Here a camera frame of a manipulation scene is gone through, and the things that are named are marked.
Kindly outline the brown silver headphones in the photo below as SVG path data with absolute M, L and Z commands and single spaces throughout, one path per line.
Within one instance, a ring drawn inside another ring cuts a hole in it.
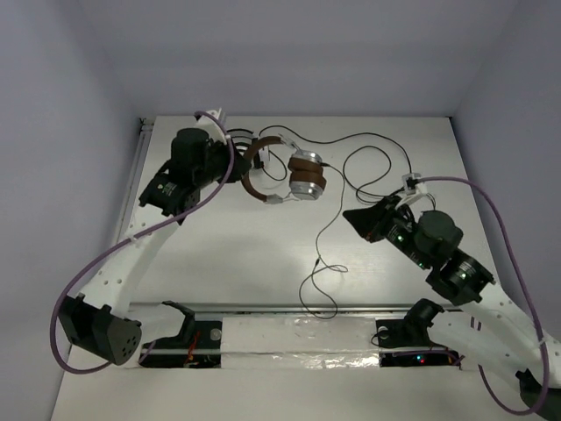
M 318 153 L 303 150 L 293 140 L 277 135 L 266 136 L 255 141 L 246 149 L 243 158 L 252 162 L 259 150 L 274 145 L 285 145 L 295 150 L 287 164 L 287 169 L 290 172 L 289 194 L 297 200 L 317 200 L 323 194 L 327 185 L 323 176 L 324 162 Z

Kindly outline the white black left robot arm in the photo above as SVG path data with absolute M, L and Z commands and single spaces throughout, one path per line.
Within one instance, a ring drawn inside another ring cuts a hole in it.
M 73 288 L 91 269 L 97 273 L 77 296 L 63 289 L 50 321 L 50 347 L 67 372 L 85 375 L 61 357 L 56 327 L 62 326 L 72 346 L 94 354 L 106 366 L 138 365 L 143 346 L 159 339 L 185 346 L 195 335 L 195 313 L 173 301 L 132 311 L 133 293 L 158 251 L 185 218 L 214 197 L 201 192 L 211 183 L 220 187 L 241 180 L 249 163 L 221 125 L 195 125 L 177 132 L 170 158 L 139 197 L 136 221 L 123 239 L 93 259 L 68 284 Z

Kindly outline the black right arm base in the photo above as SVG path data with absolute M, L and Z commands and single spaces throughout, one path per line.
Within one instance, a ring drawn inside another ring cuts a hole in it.
M 433 319 L 444 308 L 422 298 L 401 319 L 377 319 L 370 342 L 381 350 L 382 367 L 457 367 L 463 356 L 430 339 Z

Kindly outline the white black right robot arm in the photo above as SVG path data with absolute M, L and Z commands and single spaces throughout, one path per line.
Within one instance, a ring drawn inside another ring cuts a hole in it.
M 448 346 L 512 382 L 527 406 L 525 414 L 560 418 L 559 340 L 544 330 L 535 310 L 523 311 L 488 269 L 459 249 L 463 232 L 448 214 L 428 210 L 414 218 L 394 195 L 343 216 L 362 239 L 385 240 L 427 271 L 431 288 L 475 320 L 473 327 L 463 325 L 440 304 L 422 298 L 403 318 L 378 321 L 374 344 Z

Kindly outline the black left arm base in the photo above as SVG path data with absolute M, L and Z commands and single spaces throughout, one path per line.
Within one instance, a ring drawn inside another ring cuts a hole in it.
M 143 346 L 138 363 L 144 368 L 220 368 L 223 321 L 197 319 L 195 311 L 183 304 L 164 301 L 167 310 L 181 314 L 175 334 L 159 336 Z

